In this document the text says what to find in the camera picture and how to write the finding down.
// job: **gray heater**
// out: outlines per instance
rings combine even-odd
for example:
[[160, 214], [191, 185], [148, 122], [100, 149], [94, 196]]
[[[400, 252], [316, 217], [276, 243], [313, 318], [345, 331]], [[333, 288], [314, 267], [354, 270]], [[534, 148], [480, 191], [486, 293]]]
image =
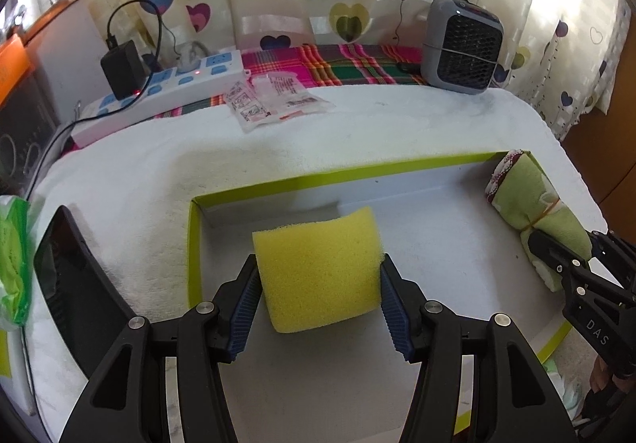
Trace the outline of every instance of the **gray heater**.
[[504, 28], [467, 0], [433, 0], [422, 49], [422, 77], [436, 88], [477, 94], [497, 66]]

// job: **black power adapter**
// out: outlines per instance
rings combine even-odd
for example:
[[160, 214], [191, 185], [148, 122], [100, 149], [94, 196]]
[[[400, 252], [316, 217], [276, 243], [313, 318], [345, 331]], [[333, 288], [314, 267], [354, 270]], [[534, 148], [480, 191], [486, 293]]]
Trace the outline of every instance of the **black power adapter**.
[[114, 44], [102, 57], [101, 64], [115, 98], [123, 100], [139, 93], [144, 86], [145, 71], [134, 41]]

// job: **power strip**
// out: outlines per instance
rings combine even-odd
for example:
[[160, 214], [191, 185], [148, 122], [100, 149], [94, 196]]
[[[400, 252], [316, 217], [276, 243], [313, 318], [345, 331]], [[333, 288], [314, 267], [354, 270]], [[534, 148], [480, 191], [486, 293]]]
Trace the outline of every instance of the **power strip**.
[[76, 125], [71, 137], [78, 147], [83, 148], [109, 134], [176, 107], [227, 93], [235, 83], [244, 82], [246, 78], [238, 50], [202, 59], [198, 67], [189, 72], [180, 73], [177, 68], [170, 68], [155, 73], [144, 96], [119, 114], [99, 118], [125, 107], [133, 101], [134, 96], [118, 101], [110, 94], [87, 105], [81, 118], [97, 118]]

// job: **bed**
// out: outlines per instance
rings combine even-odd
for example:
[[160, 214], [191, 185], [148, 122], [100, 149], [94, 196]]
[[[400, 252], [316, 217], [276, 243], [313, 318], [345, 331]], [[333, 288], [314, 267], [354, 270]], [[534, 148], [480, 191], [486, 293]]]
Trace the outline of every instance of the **bed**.
[[[541, 162], [587, 230], [607, 230], [549, 128], [529, 105], [506, 91], [489, 89], [472, 97], [427, 86], [355, 85], [312, 92], [333, 102], [333, 112], [245, 135], [227, 107], [208, 107], [146, 121], [67, 154], [34, 195], [36, 239], [56, 208], [68, 206], [126, 302], [136, 313], [158, 321], [188, 308], [190, 200], [228, 188], [353, 165], [523, 148]], [[569, 336], [566, 351], [585, 364], [591, 349], [577, 335]], [[38, 409], [58, 441], [86, 379], [57, 332], [37, 283], [26, 338]]]

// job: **orange object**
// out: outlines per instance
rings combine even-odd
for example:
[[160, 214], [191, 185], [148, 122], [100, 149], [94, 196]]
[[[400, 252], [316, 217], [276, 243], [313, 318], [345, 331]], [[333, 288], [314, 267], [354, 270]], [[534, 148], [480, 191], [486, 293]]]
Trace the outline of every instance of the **orange object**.
[[14, 34], [0, 45], [0, 105], [9, 93], [31, 70], [31, 61], [20, 37]]

